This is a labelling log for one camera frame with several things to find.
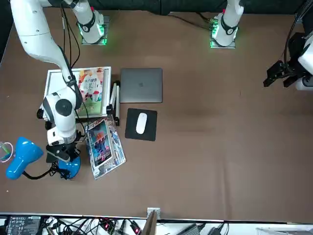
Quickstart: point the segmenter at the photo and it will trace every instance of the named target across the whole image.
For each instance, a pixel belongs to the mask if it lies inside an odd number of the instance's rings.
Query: white stand
[[[107,106],[107,115],[113,115],[116,126],[119,126],[119,90],[120,82],[114,82],[110,104]]]

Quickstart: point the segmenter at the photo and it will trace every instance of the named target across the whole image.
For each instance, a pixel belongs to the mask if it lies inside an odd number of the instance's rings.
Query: magazine cover
[[[111,151],[110,133],[104,119],[88,131],[89,147],[91,149],[92,164],[94,167],[103,165],[106,161],[115,158]]]
[[[104,68],[81,70],[79,72],[78,87],[88,114],[100,114],[102,111]],[[84,105],[77,110],[78,115],[85,115]]]
[[[89,157],[90,157],[91,170],[96,180],[126,162],[122,144],[119,139],[118,133],[116,131],[115,122],[111,115],[95,121],[94,123],[89,125],[89,127],[96,126],[98,123],[102,122],[102,120],[106,122],[106,125],[109,128],[109,133],[110,133],[110,138],[112,139],[112,143],[113,143],[115,158],[111,158],[110,160],[102,164],[101,166],[95,167],[95,164],[93,163],[93,158],[91,157],[91,148],[90,148],[90,145],[88,144],[89,139],[86,139],[87,152],[89,153]]]

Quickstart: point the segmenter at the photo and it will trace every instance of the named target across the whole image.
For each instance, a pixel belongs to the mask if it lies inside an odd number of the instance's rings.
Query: black backdrop
[[[305,0],[244,0],[245,13],[294,14]],[[171,11],[221,12],[225,0],[89,0],[99,10],[145,10],[167,15]],[[9,0],[0,0],[0,58],[12,26]]]

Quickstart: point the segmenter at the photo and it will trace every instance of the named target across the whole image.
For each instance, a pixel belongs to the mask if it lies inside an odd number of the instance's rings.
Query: plug
[[[111,234],[114,230],[114,224],[110,220],[105,220],[100,226],[109,234]]]
[[[125,228],[125,220],[123,220],[121,227],[115,231],[118,235],[124,235],[124,228]]]
[[[136,234],[136,235],[140,235],[142,230],[141,228],[139,227],[139,225],[133,220],[133,221],[130,221],[131,222],[131,228],[133,230],[133,232]]]

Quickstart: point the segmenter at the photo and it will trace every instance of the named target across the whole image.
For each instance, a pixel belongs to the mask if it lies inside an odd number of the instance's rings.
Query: lamp head
[[[32,141],[19,137],[15,146],[15,158],[6,170],[6,177],[11,180],[18,179],[27,165],[38,160],[43,154],[43,151]]]

